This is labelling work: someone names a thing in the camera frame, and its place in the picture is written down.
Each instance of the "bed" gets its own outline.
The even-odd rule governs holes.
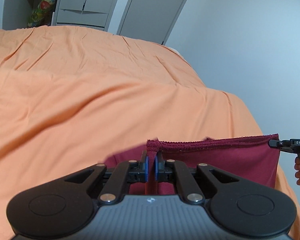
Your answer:
[[[235,95],[207,88],[173,49],[76,26],[0,30],[0,240],[18,192],[148,139],[262,135]],[[278,166],[275,188],[300,206]]]

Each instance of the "metal screw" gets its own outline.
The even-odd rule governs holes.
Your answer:
[[[203,196],[197,193],[192,193],[187,196],[187,199],[190,200],[191,202],[199,202],[203,200]]]
[[[112,202],[115,200],[115,195],[113,194],[103,194],[100,196],[100,199],[104,202]]]

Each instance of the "orange bed sheet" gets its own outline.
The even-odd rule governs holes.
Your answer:
[[[207,88],[167,47],[75,26],[0,30],[0,240],[13,236],[15,194],[147,139],[261,134],[239,98]]]

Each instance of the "drawer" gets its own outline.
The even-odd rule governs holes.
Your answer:
[[[71,23],[78,25],[92,25],[104,28],[107,21],[107,17],[107,13],[59,9],[57,15],[57,24]]]
[[[96,26],[91,26],[91,25],[80,25],[80,24],[71,24],[71,23],[62,23],[59,24],[57,23],[56,26],[79,26],[79,27],[87,27],[87,28],[91,28],[91,29],[95,29],[95,30],[99,30],[99,31],[103,31],[104,28],[101,27],[96,27]]]

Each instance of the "maroon cloth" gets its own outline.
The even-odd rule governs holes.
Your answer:
[[[139,160],[143,150],[149,156],[149,177],[146,185],[131,185],[130,194],[168,195],[174,194],[170,183],[157,183],[154,179],[154,158],[159,150],[163,158],[180,160],[188,167],[195,168],[198,163],[208,163],[219,169],[240,177],[274,188],[279,149],[270,148],[269,140],[278,140],[278,134],[267,136],[241,137],[201,142],[173,143],[149,140],[146,145],[115,154],[105,161],[108,167],[119,162]]]

